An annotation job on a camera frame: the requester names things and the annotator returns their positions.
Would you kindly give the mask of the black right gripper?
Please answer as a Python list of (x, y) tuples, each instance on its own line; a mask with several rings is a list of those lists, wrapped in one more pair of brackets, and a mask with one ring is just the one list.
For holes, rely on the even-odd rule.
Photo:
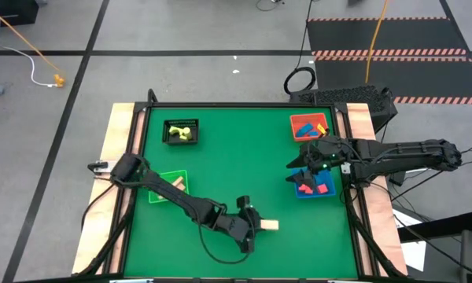
[[(321, 171), (340, 166), (354, 160), (354, 152), (346, 139), (327, 136), (309, 141), (301, 146), (301, 154), (290, 161), (286, 167), (307, 167), (310, 171)], [(287, 182), (312, 182), (309, 170), (295, 170), (286, 177)]]

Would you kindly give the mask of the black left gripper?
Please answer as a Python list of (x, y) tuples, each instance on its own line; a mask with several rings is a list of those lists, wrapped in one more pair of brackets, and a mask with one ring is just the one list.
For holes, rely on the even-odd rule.
[(266, 231), (256, 230), (256, 222), (263, 222), (266, 219), (256, 217), (256, 211), (250, 205), (249, 196), (241, 196), (236, 202), (239, 212), (227, 213), (227, 209), (224, 208), (216, 220), (216, 227), (218, 231), (225, 233), (236, 242), (241, 253), (250, 254), (254, 252), (255, 237)]

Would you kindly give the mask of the blue plastic basket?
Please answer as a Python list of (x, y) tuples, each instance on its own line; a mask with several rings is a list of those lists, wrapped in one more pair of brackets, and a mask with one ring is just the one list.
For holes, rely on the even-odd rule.
[[(319, 171), (316, 175), (313, 175), (313, 180), (315, 181), (316, 187), (312, 188), (308, 186), (304, 182), (293, 182), (294, 184), (294, 191), (296, 197), (299, 199), (311, 199), (311, 198), (319, 198), (319, 197), (333, 197), (336, 195), (336, 185), (334, 183), (334, 178), (332, 177), (331, 173), (328, 170)], [(298, 187), (302, 184), (310, 187), (313, 190), (313, 194), (305, 194), (302, 191), (298, 190)], [(326, 194), (320, 194), (317, 190), (317, 186), (325, 184), (329, 190)]]

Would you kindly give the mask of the red plastic basket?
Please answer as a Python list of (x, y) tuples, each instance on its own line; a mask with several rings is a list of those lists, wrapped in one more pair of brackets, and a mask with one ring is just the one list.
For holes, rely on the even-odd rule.
[(302, 138), (297, 138), (296, 137), (296, 132), (300, 129), (304, 129), (304, 125), (307, 124), (307, 123), (311, 123), (312, 126), (313, 126), (312, 130), (316, 130), (318, 132), (319, 132), (319, 130), (317, 129), (317, 125), (319, 123), (322, 124), (322, 126), (326, 129), (326, 134), (321, 134), (319, 132), (320, 133), (319, 138), (326, 137), (330, 134), (330, 127), (327, 125), (326, 116), (323, 113), (310, 113), (310, 114), (292, 115), (290, 117), (290, 125), (291, 125), (291, 129), (292, 129), (293, 139), (294, 139), (295, 142), (307, 142), (307, 141), (311, 141), (311, 140), (314, 140), (314, 139), (318, 139), (318, 138), (311, 138), (308, 135), (306, 135)]

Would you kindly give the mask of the black mesh computer case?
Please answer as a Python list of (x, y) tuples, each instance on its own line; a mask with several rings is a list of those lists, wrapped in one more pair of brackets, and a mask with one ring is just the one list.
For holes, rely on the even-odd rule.
[(385, 127), (398, 113), (393, 103), (391, 90), (388, 87), (375, 85), (353, 86), (340, 89), (302, 90), (291, 93), (289, 101), (296, 104), (310, 105), (367, 104), (375, 133), (378, 133)]

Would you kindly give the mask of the green plastic basket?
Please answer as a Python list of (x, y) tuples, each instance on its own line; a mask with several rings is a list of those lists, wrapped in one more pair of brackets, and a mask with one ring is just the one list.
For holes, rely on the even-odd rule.
[[(169, 182), (171, 184), (178, 177), (182, 176), (184, 178), (184, 185), (185, 185), (186, 189), (181, 190), (181, 191), (183, 191), (186, 194), (190, 193), (189, 192), (189, 185), (188, 185), (188, 174), (187, 174), (186, 170), (163, 172), (163, 173), (160, 173), (159, 176), (162, 179), (166, 180), (167, 182)], [(165, 202), (165, 201), (167, 201), (167, 199), (164, 198), (163, 196), (153, 192), (153, 191), (149, 191), (148, 201), (149, 201), (150, 204), (156, 204), (156, 203), (160, 203), (160, 202)]]

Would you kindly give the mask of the black plastic basket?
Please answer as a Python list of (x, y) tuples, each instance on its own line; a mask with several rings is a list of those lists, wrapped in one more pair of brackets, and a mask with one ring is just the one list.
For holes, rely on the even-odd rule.
[[(182, 141), (179, 135), (177, 134), (170, 135), (168, 133), (170, 126), (179, 127), (182, 129), (184, 127), (189, 127), (192, 132), (192, 139), (189, 141)], [(198, 119), (167, 119), (164, 121), (164, 124), (163, 124), (162, 142), (167, 145), (197, 144), (199, 131), (200, 131), (200, 127), (199, 127)]]

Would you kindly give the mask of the white paper sheet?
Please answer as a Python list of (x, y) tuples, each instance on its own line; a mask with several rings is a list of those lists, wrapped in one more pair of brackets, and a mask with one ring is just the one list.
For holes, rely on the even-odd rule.
[[(414, 224), (422, 223), (418, 219), (405, 215), (396, 209), (393, 210), (393, 214), (397, 228), (403, 228), (404, 226), (412, 226)], [(401, 247), (403, 249), (404, 261), (406, 265), (415, 270), (423, 272), (426, 257), (426, 242), (415, 241), (401, 243)]]

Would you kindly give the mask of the black base bar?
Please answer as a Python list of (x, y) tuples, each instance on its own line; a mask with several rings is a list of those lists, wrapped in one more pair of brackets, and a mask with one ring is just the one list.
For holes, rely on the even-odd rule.
[(472, 231), (472, 212), (433, 220), (413, 225), (404, 225), (398, 229), (401, 242), (419, 241), (418, 236), (425, 239), (453, 237), (464, 230)]

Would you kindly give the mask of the black hazard-striped floor mat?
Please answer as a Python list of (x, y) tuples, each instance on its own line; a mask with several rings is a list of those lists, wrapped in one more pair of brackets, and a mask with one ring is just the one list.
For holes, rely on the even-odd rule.
[(400, 104), (472, 105), (472, 54), (447, 17), (316, 18), (321, 88), (386, 86)]

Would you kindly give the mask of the black cabinet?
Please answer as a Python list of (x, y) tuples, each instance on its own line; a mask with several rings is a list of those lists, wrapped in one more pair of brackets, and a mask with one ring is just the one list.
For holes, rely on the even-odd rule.
[(38, 11), (35, 0), (0, 0), (0, 15), (13, 26), (33, 24)]

